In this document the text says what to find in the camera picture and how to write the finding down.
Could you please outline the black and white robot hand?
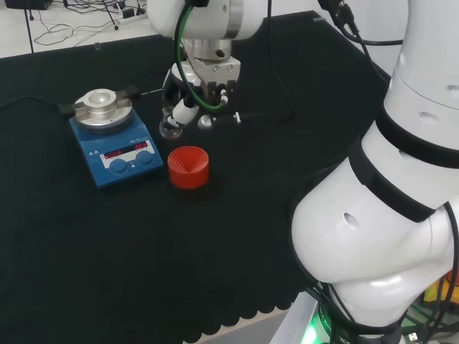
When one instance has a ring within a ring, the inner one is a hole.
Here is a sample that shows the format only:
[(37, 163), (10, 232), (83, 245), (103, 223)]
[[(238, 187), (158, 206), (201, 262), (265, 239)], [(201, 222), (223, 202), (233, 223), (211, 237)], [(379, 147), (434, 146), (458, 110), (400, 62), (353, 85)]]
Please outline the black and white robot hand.
[(240, 69), (240, 61), (233, 57), (189, 57), (173, 64), (163, 84), (162, 128), (178, 135), (199, 112), (209, 115), (222, 110), (229, 103)]

